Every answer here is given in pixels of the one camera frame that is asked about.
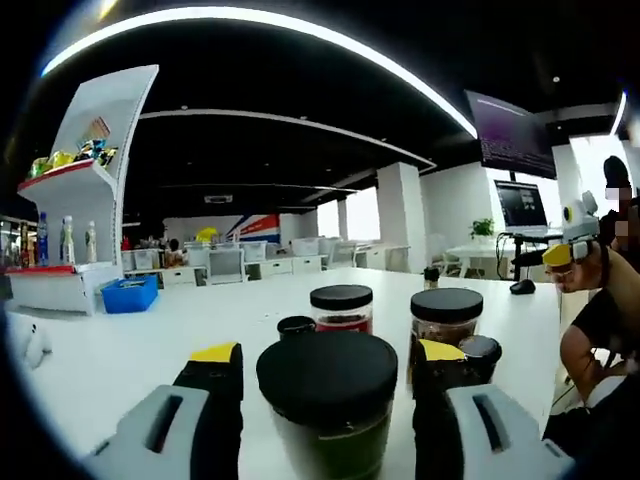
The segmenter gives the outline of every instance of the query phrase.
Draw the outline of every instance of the white drawer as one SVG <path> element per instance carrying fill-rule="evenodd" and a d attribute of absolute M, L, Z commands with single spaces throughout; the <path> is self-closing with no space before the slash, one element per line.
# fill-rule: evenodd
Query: white drawer
<path fill-rule="evenodd" d="M 274 260 L 272 262 L 260 264 L 260 276 L 262 278 L 271 277 L 273 275 L 291 274 L 293 266 L 291 259 Z"/>
<path fill-rule="evenodd" d="M 300 257 L 292 259 L 293 274 L 317 273 L 322 271 L 321 257 Z"/>
<path fill-rule="evenodd" d="M 386 270 L 386 250 L 370 250 L 367 255 L 367 268 L 374 270 Z"/>
<path fill-rule="evenodd" d="M 164 286 L 196 285 L 196 275 L 192 268 L 169 268 L 162 272 Z"/>

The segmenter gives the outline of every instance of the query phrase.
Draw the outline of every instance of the potted plant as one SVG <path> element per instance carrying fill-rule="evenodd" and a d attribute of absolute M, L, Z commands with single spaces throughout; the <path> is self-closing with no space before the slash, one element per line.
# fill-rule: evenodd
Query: potted plant
<path fill-rule="evenodd" d="M 476 237 L 488 240 L 493 236 L 493 218 L 481 218 L 480 220 L 474 220 L 471 225 L 470 235 L 472 240 L 475 240 Z"/>

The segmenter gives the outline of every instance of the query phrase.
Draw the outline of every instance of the ceiling light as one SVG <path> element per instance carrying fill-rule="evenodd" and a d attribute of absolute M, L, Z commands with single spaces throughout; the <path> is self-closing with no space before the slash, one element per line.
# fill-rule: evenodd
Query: ceiling light
<path fill-rule="evenodd" d="M 176 20 L 193 20 L 204 18 L 218 18 L 228 20 L 243 20 L 247 22 L 262 23 L 273 25 L 276 27 L 294 30 L 296 32 L 305 33 L 327 42 L 338 45 L 353 53 L 356 53 L 367 60 L 384 68 L 396 77 L 404 80 L 413 88 L 430 99 L 444 112 L 446 112 L 453 120 L 455 120 L 462 128 L 464 128 L 473 138 L 478 138 L 478 133 L 474 126 L 462 115 L 456 108 L 451 105 L 444 97 L 436 92 L 429 85 L 424 83 L 413 73 L 398 65 L 390 58 L 385 57 L 381 53 L 375 51 L 346 35 L 334 32 L 320 25 L 316 25 L 298 18 L 280 15 L 278 13 L 265 12 L 262 10 L 251 10 L 248 8 L 236 7 L 181 7 L 171 8 L 168 10 L 160 10 L 158 12 L 147 13 L 137 17 L 128 18 L 121 22 L 117 22 L 107 27 L 93 32 L 86 37 L 78 40 L 74 44 L 65 48 L 56 55 L 42 70 L 41 76 L 44 77 L 51 70 L 62 64 L 77 53 L 84 49 L 95 45 L 107 38 L 113 37 L 123 32 L 133 30 L 135 28 L 154 25 L 157 23 L 171 22 Z"/>
<path fill-rule="evenodd" d="M 117 2 L 118 0 L 102 0 L 98 19 L 102 20 L 106 17 Z"/>
<path fill-rule="evenodd" d="M 618 105 L 618 113 L 616 113 L 616 119 L 613 121 L 613 126 L 611 127 L 611 133 L 609 135 L 616 135 L 618 133 L 618 127 L 620 126 L 620 122 L 622 121 L 622 114 L 624 113 L 624 107 L 627 105 L 627 92 L 622 91 L 622 96 L 620 97 L 620 104 Z"/>

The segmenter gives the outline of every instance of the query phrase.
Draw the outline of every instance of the white wall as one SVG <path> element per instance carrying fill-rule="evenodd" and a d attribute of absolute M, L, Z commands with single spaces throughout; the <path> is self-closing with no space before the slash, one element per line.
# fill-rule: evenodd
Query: white wall
<path fill-rule="evenodd" d="M 469 243 L 471 224 L 493 218 L 489 180 L 479 162 L 421 177 L 427 234 L 444 235 L 448 246 Z"/>

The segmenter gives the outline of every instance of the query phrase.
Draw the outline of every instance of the window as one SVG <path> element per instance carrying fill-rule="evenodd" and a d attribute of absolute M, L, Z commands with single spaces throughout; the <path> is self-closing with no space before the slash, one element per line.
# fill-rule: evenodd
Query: window
<path fill-rule="evenodd" d="M 351 194 L 346 201 L 349 240 L 379 240 L 380 216 L 376 188 Z"/>
<path fill-rule="evenodd" d="M 318 206 L 318 235 L 327 238 L 340 236 L 337 201 Z"/>
<path fill-rule="evenodd" d="M 580 172 L 580 191 L 589 190 L 598 204 L 597 215 L 602 217 L 609 210 L 618 210 L 617 200 L 607 200 L 605 189 L 607 179 L 604 177 L 604 161 L 611 155 L 620 158 L 629 171 L 629 162 L 622 143 L 613 135 L 599 135 L 594 137 L 571 138 L 571 149 L 576 157 Z M 629 174 L 629 181 L 633 187 L 633 180 Z"/>

